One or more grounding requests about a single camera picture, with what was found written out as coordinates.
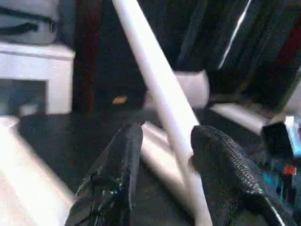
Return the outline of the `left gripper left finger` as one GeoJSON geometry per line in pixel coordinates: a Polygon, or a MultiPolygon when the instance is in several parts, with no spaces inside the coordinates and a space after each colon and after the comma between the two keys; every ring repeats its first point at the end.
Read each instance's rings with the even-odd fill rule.
{"type": "Polygon", "coordinates": [[[89,169],[75,194],[67,226],[129,226],[143,131],[122,127],[89,169]]]}

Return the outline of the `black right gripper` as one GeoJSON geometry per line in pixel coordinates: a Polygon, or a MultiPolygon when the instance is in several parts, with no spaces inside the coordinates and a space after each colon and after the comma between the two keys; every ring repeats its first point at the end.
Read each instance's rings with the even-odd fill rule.
{"type": "Polygon", "coordinates": [[[276,190],[284,200],[295,200],[297,188],[293,178],[301,166],[301,124],[281,121],[264,126],[261,130],[271,170],[278,174],[276,190]]]}

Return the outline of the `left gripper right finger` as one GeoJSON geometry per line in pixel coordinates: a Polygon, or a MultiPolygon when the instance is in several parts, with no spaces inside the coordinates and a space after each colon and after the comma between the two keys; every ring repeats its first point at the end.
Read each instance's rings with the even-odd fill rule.
{"type": "Polygon", "coordinates": [[[213,225],[296,225],[261,169],[230,136],[212,126],[195,126],[191,146],[213,225]]]}

